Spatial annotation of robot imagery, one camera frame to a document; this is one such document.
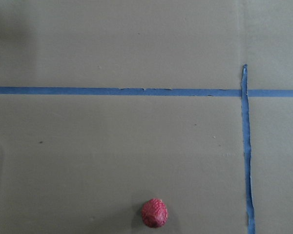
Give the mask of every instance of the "blue tape strip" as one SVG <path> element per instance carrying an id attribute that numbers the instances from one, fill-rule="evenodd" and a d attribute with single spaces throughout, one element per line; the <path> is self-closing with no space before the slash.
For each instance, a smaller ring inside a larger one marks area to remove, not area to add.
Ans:
<path id="1" fill-rule="evenodd" d="M 245 183 L 246 183 L 246 203 L 249 216 L 248 233 L 255 234 L 254 206 L 251 193 L 251 130 L 248 100 L 248 66 L 243 66 L 242 72 L 242 124 L 244 142 L 244 163 L 245 163 Z"/>
<path id="2" fill-rule="evenodd" d="M 213 96 L 240 97 L 238 89 L 141 89 L 141 88 L 68 88 L 0 87 L 0 94 L 24 95 L 126 95 L 126 96 Z"/>
<path id="3" fill-rule="evenodd" d="M 293 90 L 253 89 L 248 91 L 249 97 L 293 97 Z"/>

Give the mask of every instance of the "red strawberry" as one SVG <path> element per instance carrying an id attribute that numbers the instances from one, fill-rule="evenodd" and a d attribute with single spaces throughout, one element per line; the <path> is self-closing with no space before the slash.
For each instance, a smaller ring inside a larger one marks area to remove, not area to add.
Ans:
<path id="1" fill-rule="evenodd" d="M 162 227 L 168 218 L 166 205 L 160 199 L 152 199 L 142 208 L 142 221 L 150 228 Z"/>

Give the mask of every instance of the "blue line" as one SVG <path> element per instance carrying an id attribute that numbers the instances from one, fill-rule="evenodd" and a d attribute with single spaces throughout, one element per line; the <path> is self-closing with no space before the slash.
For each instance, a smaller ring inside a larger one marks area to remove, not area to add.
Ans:
<path id="1" fill-rule="evenodd" d="M 293 90 L 269 90 L 269 89 L 253 89 L 248 90 L 249 97 L 293 97 Z"/>
<path id="2" fill-rule="evenodd" d="M 238 89 L 141 89 L 141 88 L 68 88 L 0 87 L 0 94 L 23 95 L 124 95 L 124 96 L 214 96 L 240 97 Z"/>
<path id="3" fill-rule="evenodd" d="M 249 216 L 248 233 L 255 234 L 254 206 L 251 191 L 251 130 L 248 100 L 248 66 L 243 66 L 242 72 L 242 128 L 244 142 L 244 163 L 245 163 L 245 183 L 246 183 L 246 203 Z"/>

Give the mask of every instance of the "strawberry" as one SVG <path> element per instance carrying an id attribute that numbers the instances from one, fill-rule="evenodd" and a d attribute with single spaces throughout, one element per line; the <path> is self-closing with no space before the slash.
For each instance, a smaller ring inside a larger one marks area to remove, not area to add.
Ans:
<path id="1" fill-rule="evenodd" d="M 168 218 L 166 205 L 160 199 L 151 199 L 143 205 L 142 221 L 150 228 L 162 227 Z"/>

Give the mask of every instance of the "textured red surface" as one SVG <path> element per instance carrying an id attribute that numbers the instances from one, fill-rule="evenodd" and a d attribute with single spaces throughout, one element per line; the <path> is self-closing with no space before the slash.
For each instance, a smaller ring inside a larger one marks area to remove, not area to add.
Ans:
<path id="1" fill-rule="evenodd" d="M 162 227 L 168 218 L 166 205 L 160 199 L 152 199 L 142 208 L 142 221 L 150 228 Z"/>

